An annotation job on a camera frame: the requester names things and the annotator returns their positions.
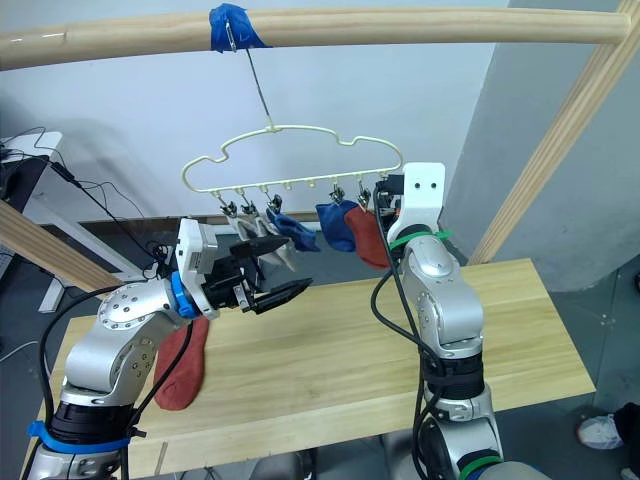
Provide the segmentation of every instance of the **white sneaker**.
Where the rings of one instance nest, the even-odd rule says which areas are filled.
[[[638,478],[638,476],[633,473],[630,468],[623,468],[620,472],[620,478],[622,478],[622,480],[640,480],[640,478]]]
[[[578,427],[577,433],[580,443],[595,450],[613,450],[624,445],[612,414],[585,420]]]

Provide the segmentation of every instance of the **dark blue sock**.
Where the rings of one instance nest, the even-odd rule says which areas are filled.
[[[316,245],[316,232],[308,229],[299,221],[284,215],[283,213],[273,213],[267,209],[267,216],[271,223],[275,225],[281,235],[293,240],[296,250],[301,252],[319,252]]]
[[[349,200],[343,200],[340,204],[332,202],[316,205],[324,238],[336,250],[353,252],[356,249],[356,239],[344,222],[344,214],[357,206],[357,203]]]

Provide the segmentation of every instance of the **wooden rod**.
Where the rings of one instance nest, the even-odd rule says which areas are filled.
[[[491,221],[469,264],[490,261],[565,158],[615,86],[640,47],[640,2],[623,0],[619,11],[631,15],[625,41],[596,48],[520,177]]]
[[[326,8],[249,10],[273,47],[396,43],[622,42],[622,12],[526,8]],[[5,33],[0,69],[210,50],[209,12],[101,20]]]
[[[2,201],[0,243],[86,292],[122,284],[102,267]]]

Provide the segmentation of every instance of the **wooden table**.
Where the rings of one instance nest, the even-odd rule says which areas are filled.
[[[485,373],[496,410],[594,390],[529,260],[463,272],[485,308]],[[406,326],[392,283],[380,294],[380,309]],[[132,477],[408,428],[417,353],[371,314],[374,284],[313,287],[260,316],[224,311],[209,330],[198,398],[180,412],[155,403],[145,411],[140,428],[149,435],[132,442]],[[93,320],[70,323],[52,375],[55,390],[70,347]]]

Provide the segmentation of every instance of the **green band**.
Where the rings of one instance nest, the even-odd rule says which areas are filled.
[[[467,480],[469,475],[471,475],[477,469],[484,467],[485,465],[495,465],[496,463],[502,463],[502,459],[495,455],[478,458],[462,469],[462,471],[460,472],[460,480]]]
[[[433,232],[416,232],[416,233],[412,233],[410,235],[405,235],[404,237],[397,238],[396,240],[391,242],[389,244],[389,248],[391,250],[393,250],[396,247],[404,245],[409,240],[413,240],[414,238],[418,238],[418,237],[424,237],[425,235],[432,235],[432,236],[434,236],[436,238],[439,238],[440,240],[444,240],[445,238],[449,238],[451,236],[451,230],[445,230],[444,232],[436,232],[436,233],[433,233]]]

